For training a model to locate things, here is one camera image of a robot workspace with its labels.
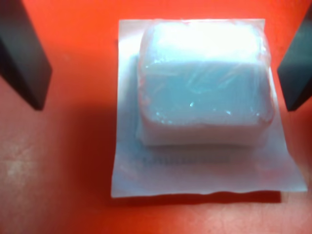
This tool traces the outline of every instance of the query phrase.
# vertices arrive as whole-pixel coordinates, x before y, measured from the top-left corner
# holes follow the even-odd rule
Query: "wrinkled plastic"
[[[250,20],[263,23],[263,20]],[[139,117],[137,62],[144,30],[151,20],[119,24],[117,141],[112,197],[161,194],[210,194],[220,191],[306,191],[305,181],[288,153],[272,73],[276,110],[257,147],[176,145],[150,147],[136,138]]]
[[[257,145],[274,116],[270,51],[259,23],[153,22],[138,62],[145,145]]]

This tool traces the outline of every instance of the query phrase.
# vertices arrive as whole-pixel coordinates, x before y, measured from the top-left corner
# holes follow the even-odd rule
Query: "red surface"
[[[0,79],[2,234],[310,234],[312,100],[287,113],[276,69],[310,0],[24,0],[53,66],[46,108]],[[265,18],[288,147],[309,193],[110,199],[119,19]]]

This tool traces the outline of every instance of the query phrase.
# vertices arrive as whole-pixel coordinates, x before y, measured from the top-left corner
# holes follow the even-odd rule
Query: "white foam block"
[[[245,22],[156,22],[138,62],[145,145],[256,145],[274,108],[270,52],[261,28]]]

